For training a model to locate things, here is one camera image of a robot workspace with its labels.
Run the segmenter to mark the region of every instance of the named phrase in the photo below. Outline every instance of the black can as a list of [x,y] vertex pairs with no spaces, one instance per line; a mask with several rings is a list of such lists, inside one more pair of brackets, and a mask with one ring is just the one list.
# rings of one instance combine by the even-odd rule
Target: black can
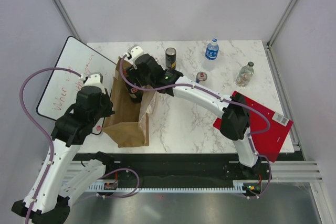
[[[123,71],[126,79],[130,82],[136,85],[136,83],[134,81],[131,80],[131,78],[128,76],[126,70]],[[142,101],[142,94],[143,92],[139,89],[136,89],[134,87],[131,87],[130,85],[128,85],[125,82],[125,86],[127,88],[128,94],[130,95],[130,98],[132,100],[133,103],[140,103]]]
[[166,68],[176,69],[176,50],[173,47],[166,49]]

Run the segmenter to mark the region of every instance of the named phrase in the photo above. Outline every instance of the glass bottle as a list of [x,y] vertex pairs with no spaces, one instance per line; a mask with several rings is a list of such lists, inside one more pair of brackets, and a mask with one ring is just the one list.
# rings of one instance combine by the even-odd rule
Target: glass bottle
[[240,87],[245,87],[250,82],[253,76],[253,62],[250,61],[246,66],[242,67],[236,80],[236,84]]

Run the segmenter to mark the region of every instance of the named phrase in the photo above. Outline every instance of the red folder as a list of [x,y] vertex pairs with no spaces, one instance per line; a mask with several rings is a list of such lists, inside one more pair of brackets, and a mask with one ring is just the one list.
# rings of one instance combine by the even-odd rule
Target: red folder
[[[289,120],[287,125],[284,126],[279,122],[273,120],[274,111],[266,108],[265,106],[257,103],[256,101],[244,96],[248,106],[253,107],[262,113],[270,122],[271,128],[264,133],[252,135],[253,143],[259,154],[263,154],[269,158],[270,161],[275,162],[280,153],[281,147],[293,125],[293,121]],[[222,119],[217,118],[214,127],[220,129]],[[266,122],[255,112],[250,111],[251,132],[260,131],[267,127]]]

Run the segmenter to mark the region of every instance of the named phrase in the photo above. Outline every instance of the plastic bottle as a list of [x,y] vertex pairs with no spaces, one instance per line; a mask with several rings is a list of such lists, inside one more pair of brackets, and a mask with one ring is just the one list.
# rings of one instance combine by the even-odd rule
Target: plastic bottle
[[217,58],[219,51],[219,46],[217,44],[217,39],[212,39],[212,41],[207,45],[205,51],[205,59],[203,63],[203,69],[206,71],[211,71],[215,68],[215,60]]
[[241,68],[236,80],[236,84],[238,86],[245,87],[248,85],[254,73],[253,66],[254,63],[250,61],[246,66]]

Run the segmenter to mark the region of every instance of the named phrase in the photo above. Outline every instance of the white robotic arm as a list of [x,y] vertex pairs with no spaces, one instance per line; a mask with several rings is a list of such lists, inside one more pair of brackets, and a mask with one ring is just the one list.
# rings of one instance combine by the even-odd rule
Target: white robotic arm
[[[201,86],[200,84],[190,80],[186,76],[179,77],[176,84],[187,83],[192,86]],[[208,90],[211,93],[215,93],[211,89],[201,86],[202,89]],[[229,103],[214,98],[212,95],[196,89],[195,87],[178,86],[173,88],[174,96],[183,98],[185,100],[196,103],[205,109],[214,113],[218,118],[222,118],[225,113],[225,109],[229,106]],[[217,93],[221,98],[225,100],[231,100],[231,96]],[[244,133],[243,139],[233,141],[236,151],[238,153],[239,162],[247,167],[253,167],[257,160],[257,153],[254,152],[252,137],[248,136],[250,133],[250,127],[247,127]]]
[[133,47],[129,53],[133,61],[133,66],[126,70],[129,80],[133,82],[128,83],[130,86],[132,84],[150,85],[158,88],[160,93],[189,100],[213,112],[222,119],[220,132],[233,141],[239,162],[250,168],[256,164],[258,156],[254,151],[253,141],[249,134],[249,112],[241,106],[225,102],[225,100],[234,101],[246,105],[243,96],[239,94],[237,97],[232,97],[220,94],[190,80],[174,69],[163,70],[155,59],[145,54],[139,46]]
[[[77,93],[76,103],[55,123],[51,134],[54,145],[53,162],[48,161],[52,155],[49,149],[36,182],[23,200],[13,204],[13,212],[25,217],[30,211],[29,217],[36,224],[64,223],[73,203],[93,182],[105,174],[106,165],[113,162],[112,157],[98,152],[82,171],[62,186],[70,162],[86,136],[92,132],[100,118],[114,113],[112,107],[113,104],[102,85],[102,75],[90,74],[83,88]],[[41,181],[43,183],[34,198]]]

